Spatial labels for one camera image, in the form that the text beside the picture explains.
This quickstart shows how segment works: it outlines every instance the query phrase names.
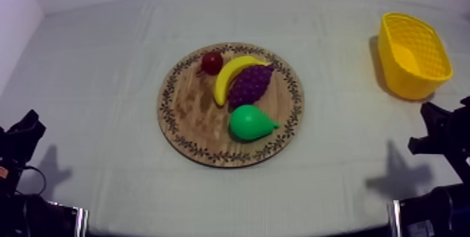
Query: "toy fruit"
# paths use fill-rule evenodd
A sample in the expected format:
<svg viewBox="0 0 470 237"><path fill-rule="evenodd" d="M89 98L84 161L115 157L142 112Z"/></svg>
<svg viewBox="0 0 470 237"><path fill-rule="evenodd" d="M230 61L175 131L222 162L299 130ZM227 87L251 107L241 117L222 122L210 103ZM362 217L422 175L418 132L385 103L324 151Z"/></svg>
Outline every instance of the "toy fruit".
<svg viewBox="0 0 470 237"><path fill-rule="evenodd" d="M229 107L235 109L258 101L268 89L273 71L272 66L251 66L239 73L229 91Z"/></svg>
<svg viewBox="0 0 470 237"><path fill-rule="evenodd" d="M208 52L206 53L201 60L201 68L197 72L198 74L206 72L208 75L215 76L217 75L222 66L224 65L224 59L222 55L218 52Z"/></svg>
<svg viewBox="0 0 470 237"><path fill-rule="evenodd" d="M230 118L230 129L238 138L252 141L270 134L279 127L259 108L251 105L239 106Z"/></svg>
<svg viewBox="0 0 470 237"><path fill-rule="evenodd" d="M268 66L268 62L262 62L252 56L237 57L228 62L215 81L214 87L214 100L219 106L223 106L227 100L227 89L229 88L230 82L240 73L243 69L254 66L262 65Z"/></svg>

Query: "green pear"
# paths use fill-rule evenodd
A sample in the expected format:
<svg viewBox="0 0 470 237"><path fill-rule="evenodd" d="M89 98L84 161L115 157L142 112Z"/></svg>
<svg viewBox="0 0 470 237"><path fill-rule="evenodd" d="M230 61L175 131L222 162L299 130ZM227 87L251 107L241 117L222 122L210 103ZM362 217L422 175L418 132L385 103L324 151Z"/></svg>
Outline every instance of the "green pear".
<svg viewBox="0 0 470 237"><path fill-rule="evenodd" d="M279 127L256 106L239 106L230 118L230 129L238 138L253 141L270 134Z"/></svg>

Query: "table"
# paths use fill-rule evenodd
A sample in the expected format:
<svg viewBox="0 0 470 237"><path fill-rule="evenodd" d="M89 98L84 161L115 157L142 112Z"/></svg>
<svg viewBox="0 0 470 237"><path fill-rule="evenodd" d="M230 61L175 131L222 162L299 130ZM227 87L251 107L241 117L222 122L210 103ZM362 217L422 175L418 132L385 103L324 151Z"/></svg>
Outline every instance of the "table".
<svg viewBox="0 0 470 237"><path fill-rule="evenodd" d="M125 0L47 16L0 98L9 127L30 108L48 128L30 164L46 199L90 226L142 236L316 236L387 222L386 203L458 183L440 156L413 156L420 103L381 87L380 17L410 13L440 33L455 75L432 97L470 94L470 23L393 0ZM272 50L302 81L297 137L264 163L220 170L182 157L157 123L168 70L193 50L240 41ZM41 180L25 173L20 189Z"/></svg>

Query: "floral border pattern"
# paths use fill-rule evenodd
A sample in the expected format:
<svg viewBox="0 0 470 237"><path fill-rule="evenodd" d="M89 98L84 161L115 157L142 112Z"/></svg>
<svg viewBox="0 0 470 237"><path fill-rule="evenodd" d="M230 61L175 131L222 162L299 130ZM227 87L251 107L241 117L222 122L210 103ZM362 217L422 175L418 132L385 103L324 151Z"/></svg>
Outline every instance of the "floral border pattern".
<svg viewBox="0 0 470 237"><path fill-rule="evenodd" d="M229 152L217 152L210 153L208 148L201 148L197 143L188 141L184 136L179 136L178 123L175 120L175 113L170 104L173 101L173 95L175 93L175 85L178 81L178 76L185 69L188 69L193 63L199 61L199 58L207 52L219 52L225 53L227 51L241 52L244 54L256 54L266 58L267 61L271 62L275 70L284 75L283 80L287 83L287 90L291 94L291 99L294 102L294 107L290 112L290 116L287 119L284 126L284 132L278 134L276 139L269 141L262 150L255 151L253 155L250 153L229 153ZM187 57L185 60L176 64L165 83L165 88L162 92L162 102L159 105L159 110L163 116L163 120L166 122L168 130L174 135L173 142L176 145L187 149L189 155L193 157L206 157L213 164L217 161L240 161L242 164L250 162L252 160L261 161L270 157L273 153L281 150L285 144L286 139L291 138L295 135L294 128L299 124L299 117L302 114L302 96L299 91L299 85L291 74L291 69L286 67L275 54L266 52L262 48L253 47L250 45L243 45L242 43L236 44L235 46L226 44L223 47L216 47L207 52L200 52L198 54Z"/></svg>

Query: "round wooden tray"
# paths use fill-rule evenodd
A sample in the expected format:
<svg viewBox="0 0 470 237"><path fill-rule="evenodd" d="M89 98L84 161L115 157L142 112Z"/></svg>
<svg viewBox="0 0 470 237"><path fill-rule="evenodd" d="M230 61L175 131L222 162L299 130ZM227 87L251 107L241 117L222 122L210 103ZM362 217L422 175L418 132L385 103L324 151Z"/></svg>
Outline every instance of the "round wooden tray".
<svg viewBox="0 0 470 237"><path fill-rule="evenodd" d="M231 139L228 105L220 108L213 100L217 76L196 76L207 52L219 52L225 64L252 55L274 65L268 90L255 106L280 128L251 143ZM179 153L200 164L236 168L264 161L292 140L304 111L304 91L294 70L276 54L247 43L219 43L192 52L170 70L160 88L157 111L163 134Z"/></svg>

